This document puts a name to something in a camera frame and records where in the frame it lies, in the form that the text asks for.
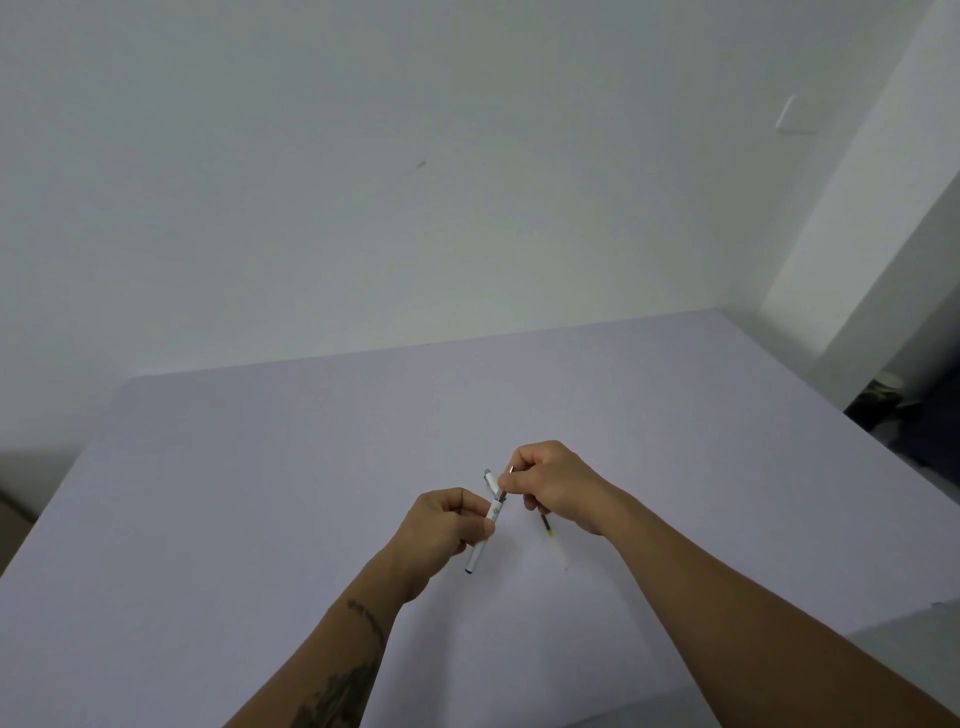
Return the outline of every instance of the right hand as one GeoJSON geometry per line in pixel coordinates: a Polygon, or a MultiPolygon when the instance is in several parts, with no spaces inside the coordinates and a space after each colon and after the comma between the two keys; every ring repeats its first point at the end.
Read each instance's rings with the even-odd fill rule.
{"type": "Polygon", "coordinates": [[[507,493],[523,494],[528,511],[556,513],[585,531],[600,533],[599,519],[615,486],[604,480],[580,456],[563,443],[545,443],[517,448],[507,470],[497,483],[507,493]]]}

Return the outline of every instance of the white pen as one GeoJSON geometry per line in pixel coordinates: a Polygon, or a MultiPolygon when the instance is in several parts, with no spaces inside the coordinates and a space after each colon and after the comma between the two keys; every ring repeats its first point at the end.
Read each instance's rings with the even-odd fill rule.
{"type": "MultiPolygon", "coordinates": [[[[507,472],[512,473],[513,471],[514,469],[510,468],[507,472]]],[[[496,484],[496,478],[489,470],[483,471],[483,479],[487,481],[487,485],[493,491],[493,503],[490,504],[490,510],[487,511],[487,518],[496,522],[496,517],[500,515],[500,509],[503,508],[503,501],[507,497],[507,492],[500,490],[500,486],[496,484]]],[[[467,559],[467,573],[473,573],[473,570],[477,568],[477,562],[480,561],[480,555],[486,545],[487,541],[481,541],[473,547],[473,551],[470,552],[467,559]]]]}

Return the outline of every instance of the finger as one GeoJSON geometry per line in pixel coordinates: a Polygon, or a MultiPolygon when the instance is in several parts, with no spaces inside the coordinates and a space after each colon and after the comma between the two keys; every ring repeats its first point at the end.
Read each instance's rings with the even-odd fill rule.
{"type": "Polygon", "coordinates": [[[536,471],[514,470],[512,473],[502,474],[499,478],[497,478],[496,483],[507,493],[536,495],[539,479],[536,475],[536,471]]]}
{"type": "Polygon", "coordinates": [[[493,521],[480,516],[457,516],[451,514],[456,521],[453,522],[454,535],[461,541],[468,544],[476,544],[478,541],[489,539],[493,535],[495,526],[493,521]]]}
{"type": "Polygon", "coordinates": [[[431,491],[427,495],[445,511],[486,516],[490,510],[490,502],[486,498],[466,488],[447,488],[445,491],[431,491]]]}
{"type": "Polygon", "coordinates": [[[514,454],[507,463],[506,470],[513,468],[515,471],[525,471],[537,463],[543,462],[546,443],[534,443],[532,445],[521,445],[514,450],[514,454]]]}

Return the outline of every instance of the tattoo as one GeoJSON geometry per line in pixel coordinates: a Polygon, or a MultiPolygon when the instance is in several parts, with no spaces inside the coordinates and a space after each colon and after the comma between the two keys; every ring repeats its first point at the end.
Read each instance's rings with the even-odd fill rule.
{"type": "MultiPolygon", "coordinates": [[[[387,638],[371,611],[356,599],[349,599],[347,608],[367,621],[382,651],[387,638]]],[[[290,728],[357,728],[379,670],[380,661],[374,658],[346,675],[330,675],[326,688],[313,693],[300,706],[290,728]]]]}
{"type": "Polygon", "coordinates": [[[370,610],[367,609],[363,604],[358,602],[356,599],[350,599],[347,602],[347,608],[351,612],[356,612],[361,617],[365,618],[370,623],[370,629],[373,630],[376,638],[380,640],[380,649],[387,648],[387,638],[383,636],[383,630],[380,629],[380,625],[376,623],[376,619],[373,618],[373,615],[370,613],[370,610]]]}

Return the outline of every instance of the pen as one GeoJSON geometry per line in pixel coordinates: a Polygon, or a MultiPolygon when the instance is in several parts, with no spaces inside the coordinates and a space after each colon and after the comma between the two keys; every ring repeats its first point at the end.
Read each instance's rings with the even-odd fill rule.
{"type": "MultiPolygon", "coordinates": [[[[508,473],[512,473],[513,471],[514,469],[510,468],[508,473]]],[[[489,470],[483,472],[483,479],[487,481],[487,485],[493,491],[493,503],[490,504],[490,510],[487,511],[487,518],[496,522],[496,517],[500,515],[500,509],[503,508],[503,501],[507,498],[507,493],[506,491],[500,490],[500,486],[496,484],[496,478],[493,477],[493,473],[489,470]]],[[[470,556],[467,559],[467,573],[473,573],[473,570],[477,568],[477,562],[480,561],[480,556],[483,554],[483,549],[486,545],[486,541],[481,541],[473,547],[473,551],[470,552],[470,556]]]]}
{"type": "Polygon", "coordinates": [[[553,547],[557,550],[557,555],[560,556],[560,563],[564,565],[564,571],[566,571],[566,554],[564,553],[564,547],[560,545],[560,540],[550,527],[550,521],[546,519],[546,516],[541,513],[540,518],[543,519],[543,525],[546,526],[546,535],[550,537],[553,547]]]}

